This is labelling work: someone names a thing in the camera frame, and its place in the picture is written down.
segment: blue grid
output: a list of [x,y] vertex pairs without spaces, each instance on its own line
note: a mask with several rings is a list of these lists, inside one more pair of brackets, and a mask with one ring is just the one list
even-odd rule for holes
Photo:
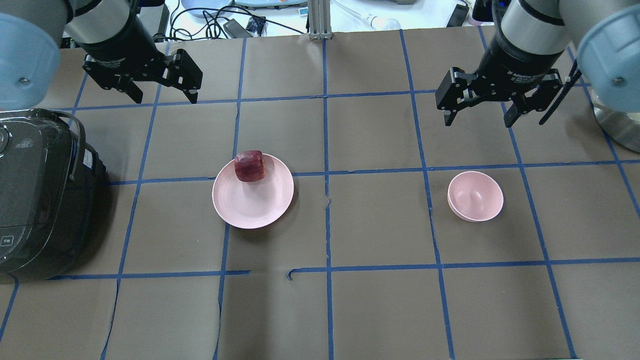
[[[480,39],[484,48],[486,49],[486,41],[484,39],[483,31],[480,27],[478,27],[478,32]],[[545,246],[542,230],[540,227],[540,222],[538,220],[537,212],[535,209],[535,205],[533,202],[533,197],[531,195],[531,190],[529,188],[529,184],[527,181],[525,169],[526,168],[536,168],[536,167],[571,167],[571,166],[594,166],[594,165],[617,165],[621,177],[624,180],[625,186],[629,193],[630,199],[635,207],[635,210],[640,217],[640,208],[638,206],[638,202],[636,196],[633,193],[633,190],[628,181],[627,175],[624,171],[623,164],[632,164],[632,163],[640,163],[640,160],[620,160],[618,155],[616,154],[615,148],[612,144],[612,140],[609,136],[603,132],[607,144],[611,150],[614,160],[612,161],[578,161],[572,163],[523,163],[520,157],[520,151],[518,150],[517,140],[515,138],[515,134],[511,129],[509,129],[509,135],[511,137],[511,141],[513,144],[514,152],[516,154],[517,163],[510,164],[493,164],[493,165],[469,165],[469,166],[446,166],[446,167],[428,167],[427,161],[425,159],[424,151],[422,149],[422,141],[419,127],[419,117],[417,113],[417,105],[415,100],[415,94],[429,94],[434,93],[435,89],[423,89],[416,90],[413,88],[413,78],[411,73],[410,61],[407,54],[406,44],[404,41],[404,33],[402,30],[399,30],[399,38],[403,47],[404,60],[406,64],[406,71],[408,76],[409,90],[408,91],[396,91],[396,92],[369,92],[369,93],[352,93],[352,94],[329,94],[327,87],[327,59],[326,59],[326,41],[323,40],[322,43],[322,54],[323,54],[323,93],[318,95],[311,96],[288,96],[288,97],[263,97],[263,98],[242,98],[242,84],[243,84],[243,76],[244,76],[244,63],[245,63],[245,52],[246,52],[246,39],[243,40],[242,47],[242,55],[241,55],[241,68],[239,75],[239,86],[238,86],[238,95],[236,99],[224,99],[224,100],[213,100],[213,101],[200,101],[200,104],[216,104],[216,103],[236,103],[237,104],[237,115],[236,115],[236,125],[234,131],[234,147],[232,154],[235,156],[237,152],[237,140],[239,134],[239,118],[240,118],[240,110],[241,104],[243,102],[257,102],[257,101],[284,101],[284,100],[301,100],[301,99],[323,99],[323,122],[324,122],[324,171],[323,172],[300,172],[294,173],[293,176],[323,176],[325,180],[325,195],[329,198],[330,194],[330,176],[332,175],[346,175],[346,174],[382,174],[382,173],[396,173],[396,172],[422,172],[424,176],[424,184],[425,184],[425,194],[428,201],[429,208],[429,223],[431,226],[431,234],[433,236],[433,247],[435,251],[435,260],[436,263],[433,264],[406,264],[406,265],[369,265],[369,266],[332,266],[331,263],[331,222],[330,222],[330,200],[327,203],[326,211],[325,211],[325,220],[326,220],[326,266],[325,267],[310,267],[310,268],[297,268],[291,270],[287,277],[291,280],[291,276],[293,273],[318,273],[318,272],[326,272],[327,276],[327,317],[328,317],[328,353],[329,359],[333,359],[333,301],[332,301],[332,273],[333,272],[361,272],[361,271],[386,271],[386,270],[438,270],[438,282],[440,284],[440,295],[442,299],[442,309],[443,309],[443,318],[445,324],[445,333],[447,336],[447,344],[449,348],[449,356],[451,359],[455,360],[454,353],[454,343],[451,334],[451,325],[449,322],[449,312],[447,307],[447,298],[446,298],[446,290],[445,283],[443,277],[443,269],[453,269],[453,268],[488,268],[488,267],[511,267],[511,266],[545,266],[548,271],[550,283],[552,285],[552,289],[554,292],[554,297],[556,300],[556,304],[558,306],[559,317],[561,319],[561,323],[563,326],[564,335],[566,338],[568,350],[572,358],[576,358],[575,349],[573,348],[569,328],[566,323],[566,318],[564,316],[562,303],[559,298],[558,289],[556,286],[556,282],[554,279],[552,265],[578,265],[578,264],[602,264],[602,263],[637,263],[640,262],[640,257],[629,257],[629,258],[596,258],[596,259],[557,259],[551,260],[548,256],[547,249]],[[574,59],[573,53],[571,49],[568,49],[568,53],[571,59]],[[114,304],[113,313],[111,316],[111,324],[113,324],[113,317],[115,316],[115,311],[117,307],[117,298],[118,292],[120,289],[120,281],[121,279],[144,279],[144,278],[159,278],[159,277],[197,277],[197,276],[219,276],[220,277],[220,288],[218,292],[218,302],[220,305],[220,315],[222,316],[222,306],[223,306],[223,293],[225,287],[225,277],[228,275],[248,275],[250,270],[227,270],[226,269],[226,260],[227,260],[227,251],[228,251],[228,239],[230,226],[227,224],[225,226],[225,237],[223,244],[223,253],[222,253],[222,263],[220,271],[202,271],[202,272],[165,272],[165,273],[140,273],[140,274],[123,274],[124,263],[127,254],[127,248],[129,244],[129,237],[131,235],[131,228],[134,220],[134,214],[136,211],[136,205],[138,200],[138,195],[140,194],[140,188],[142,184],[146,183],[172,183],[172,182],[181,182],[181,181],[211,181],[215,179],[215,177],[180,177],[180,178],[164,178],[164,179],[143,179],[142,174],[145,167],[145,160],[147,157],[148,147],[151,139],[151,134],[154,125],[154,119],[156,115],[156,110],[161,106],[181,106],[188,105],[189,102],[159,102],[159,96],[161,91],[161,86],[159,85],[156,92],[156,97],[153,103],[147,104],[126,104],[126,105],[115,105],[115,106],[87,106],[87,107],[79,107],[80,97],[83,93],[84,86],[87,81],[87,75],[84,75],[82,80],[80,89],[78,91],[78,95],[73,108],[63,108],[61,110],[71,111],[75,113],[77,110],[106,110],[106,109],[116,109],[116,108],[138,108],[138,107],[153,107],[151,119],[148,126],[147,131],[147,139],[145,142],[145,147],[143,151],[142,161],[140,165],[140,171],[138,174],[137,180],[129,180],[129,181],[117,181],[112,182],[110,186],[118,186],[118,185],[127,185],[127,184],[135,184],[136,192],[133,198],[132,206],[131,206],[131,214],[129,218],[129,224],[127,226],[127,232],[125,235],[125,242],[122,249],[122,256],[120,259],[120,266],[118,267],[117,274],[95,274],[95,275],[60,275],[52,278],[52,280],[73,280],[73,279],[115,279],[116,280],[116,302]],[[590,84],[585,83],[582,79],[580,79],[580,83],[576,84],[576,87],[582,88],[591,102],[591,98],[589,96],[588,87]],[[420,152],[420,160],[422,166],[420,168],[386,168],[386,169],[362,169],[362,170],[354,170],[354,171],[331,171],[329,170],[329,149],[328,149],[328,110],[327,104],[328,99],[330,98],[340,98],[340,97],[367,97],[367,96],[386,96],[386,95],[410,95],[412,100],[412,108],[413,108],[413,117],[415,122],[415,130],[416,136],[419,145]],[[502,103],[503,112],[506,112],[506,108],[504,103]],[[442,263],[440,260],[440,254],[436,241],[436,232],[435,227],[433,225],[432,218],[432,205],[431,205],[431,192],[429,189],[429,173],[434,171],[445,171],[445,170],[473,170],[473,169],[492,169],[492,168],[517,168],[520,170],[522,175],[523,183],[525,186],[525,190],[527,193],[527,197],[529,200],[529,204],[532,211],[532,217],[534,219],[534,223],[536,225],[536,230],[538,232],[538,237],[541,245],[541,249],[543,251],[544,260],[541,261],[502,261],[502,262],[480,262],[480,263]],[[3,322],[0,325],[0,340],[2,340],[4,330],[6,328],[7,321],[10,317],[11,309],[14,304],[14,300],[16,294],[19,290],[19,283],[15,280],[15,284],[13,287],[12,295],[10,297],[9,304],[4,314]],[[109,330],[109,335],[106,339],[104,349],[101,354],[101,359],[104,359],[106,356],[106,351],[108,349],[108,341],[109,336],[111,334],[111,330]],[[216,351],[214,353],[213,359],[218,358],[218,347],[216,346]]]

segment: plate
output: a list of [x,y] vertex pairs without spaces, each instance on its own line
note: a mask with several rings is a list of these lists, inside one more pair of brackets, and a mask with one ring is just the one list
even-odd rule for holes
[[262,154],[267,175],[262,180],[238,180],[234,160],[229,161],[213,182],[211,197],[216,212],[229,225],[257,229],[278,220],[293,199],[293,176],[280,159]]

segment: pink plate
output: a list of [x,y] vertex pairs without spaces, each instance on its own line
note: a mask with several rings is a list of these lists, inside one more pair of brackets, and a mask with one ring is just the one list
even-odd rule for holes
[[487,221],[502,210],[504,196],[500,185],[489,175],[478,171],[465,171],[456,175],[447,191],[449,207],[460,218],[469,222]]
[[234,160],[213,182],[213,206],[229,225],[257,229],[278,220],[293,199],[293,176],[282,161],[263,154],[267,176],[252,183],[238,180]]

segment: appliance logo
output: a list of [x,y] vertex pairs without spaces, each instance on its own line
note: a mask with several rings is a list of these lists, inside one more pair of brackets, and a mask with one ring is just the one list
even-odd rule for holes
[[26,149],[28,147],[33,147],[33,140],[29,138],[24,139],[15,146],[16,149]]

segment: black air fryer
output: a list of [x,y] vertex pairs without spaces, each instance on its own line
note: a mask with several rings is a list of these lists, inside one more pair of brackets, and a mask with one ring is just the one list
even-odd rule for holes
[[74,264],[105,176],[72,115],[0,112],[0,283],[48,279]]

